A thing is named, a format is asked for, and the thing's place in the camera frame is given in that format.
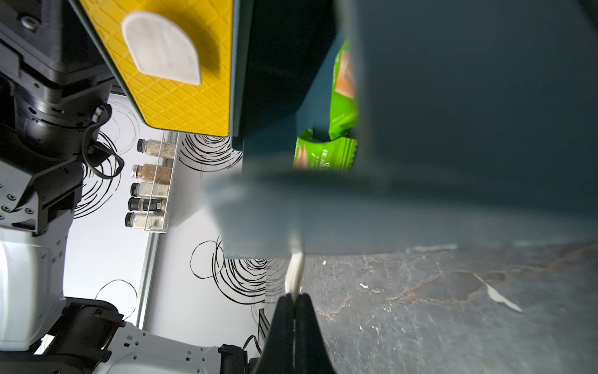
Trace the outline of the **teal drawer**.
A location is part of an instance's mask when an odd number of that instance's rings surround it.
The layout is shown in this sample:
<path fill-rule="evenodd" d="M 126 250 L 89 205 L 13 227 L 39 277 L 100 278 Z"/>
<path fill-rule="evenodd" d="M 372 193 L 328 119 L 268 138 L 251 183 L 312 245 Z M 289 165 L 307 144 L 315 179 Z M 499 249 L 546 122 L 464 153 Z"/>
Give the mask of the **teal drawer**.
<path fill-rule="evenodd" d="M 350 171 L 284 156 L 206 185 L 229 258 L 597 238 L 595 1 L 344 1 Z"/>

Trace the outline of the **green cookie packet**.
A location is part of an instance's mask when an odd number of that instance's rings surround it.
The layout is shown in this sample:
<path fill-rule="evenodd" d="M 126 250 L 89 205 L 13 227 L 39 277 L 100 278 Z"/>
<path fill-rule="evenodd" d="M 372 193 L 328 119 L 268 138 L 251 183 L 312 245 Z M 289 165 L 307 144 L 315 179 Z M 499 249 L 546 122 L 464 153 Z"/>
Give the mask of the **green cookie packet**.
<path fill-rule="evenodd" d="M 350 40 L 346 38 L 335 57 L 333 67 L 329 127 L 331 140 L 343 137 L 357 123 L 357 91 L 353 75 Z"/>
<path fill-rule="evenodd" d="M 320 142 L 312 130 L 306 129 L 297 138 L 293 166 L 305 170 L 349 170 L 357 147 L 358 142 L 347 137 Z"/>

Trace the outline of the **yellow top drawer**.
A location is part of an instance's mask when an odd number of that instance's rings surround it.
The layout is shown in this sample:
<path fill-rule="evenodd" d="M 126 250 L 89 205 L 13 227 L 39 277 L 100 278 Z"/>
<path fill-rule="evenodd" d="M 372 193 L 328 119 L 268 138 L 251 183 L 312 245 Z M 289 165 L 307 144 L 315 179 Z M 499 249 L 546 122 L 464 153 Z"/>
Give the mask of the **yellow top drawer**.
<path fill-rule="evenodd" d="M 80 1 L 148 126 L 230 134 L 235 1 Z"/>

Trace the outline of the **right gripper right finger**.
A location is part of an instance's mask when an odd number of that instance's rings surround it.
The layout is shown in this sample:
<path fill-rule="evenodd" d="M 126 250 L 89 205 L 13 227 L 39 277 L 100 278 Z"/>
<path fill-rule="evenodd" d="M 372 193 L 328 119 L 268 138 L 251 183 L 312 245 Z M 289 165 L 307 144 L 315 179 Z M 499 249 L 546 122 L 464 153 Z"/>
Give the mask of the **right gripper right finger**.
<path fill-rule="evenodd" d="M 296 373 L 316 374 L 336 371 L 330 361 L 319 328 L 311 298 L 308 294 L 297 296 L 294 309 L 295 343 L 294 369 Z"/>

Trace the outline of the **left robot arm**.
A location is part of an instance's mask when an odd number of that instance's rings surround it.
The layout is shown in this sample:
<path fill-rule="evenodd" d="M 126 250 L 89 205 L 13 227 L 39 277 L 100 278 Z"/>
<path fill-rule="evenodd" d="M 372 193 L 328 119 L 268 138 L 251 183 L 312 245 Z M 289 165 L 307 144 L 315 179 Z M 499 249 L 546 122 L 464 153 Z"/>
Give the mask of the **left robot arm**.
<path fill-rule="evenodd" d="M 125 165 L 98 140 L 123 84 L 80 2 L 2 2 L 1 371 L 247 373 L 243 348 L 161 338 L 109 302 L 64 296 L 84 173 Z"/>

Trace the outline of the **teal drawer cabinet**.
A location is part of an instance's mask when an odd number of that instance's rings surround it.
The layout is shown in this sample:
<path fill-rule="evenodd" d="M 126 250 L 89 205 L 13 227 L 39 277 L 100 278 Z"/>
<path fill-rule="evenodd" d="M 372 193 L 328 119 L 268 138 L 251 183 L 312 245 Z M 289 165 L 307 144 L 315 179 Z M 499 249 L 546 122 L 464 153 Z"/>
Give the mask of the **teal drawer cabinet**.
<path fill-rule="evenodd" d="M 143 122 L 247 138 L 303 103 L 337 34 L 332 1 L 74 1 L 72 8 Z M 199 55 L 202 82 L 142 73 L 122 32 L 136 12 L 179 26 Z"/>

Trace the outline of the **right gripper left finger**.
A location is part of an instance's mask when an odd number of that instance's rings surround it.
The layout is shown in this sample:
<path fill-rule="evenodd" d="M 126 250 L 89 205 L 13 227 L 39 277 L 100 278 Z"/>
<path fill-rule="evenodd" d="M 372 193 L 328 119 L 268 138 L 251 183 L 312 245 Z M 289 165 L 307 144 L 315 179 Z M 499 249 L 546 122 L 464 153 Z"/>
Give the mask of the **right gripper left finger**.
<path fill-rule="evenodd" d="M 279 298 L 266 344 L 254 373 L 295 373 L 294 301 L 291 294 Z"/>

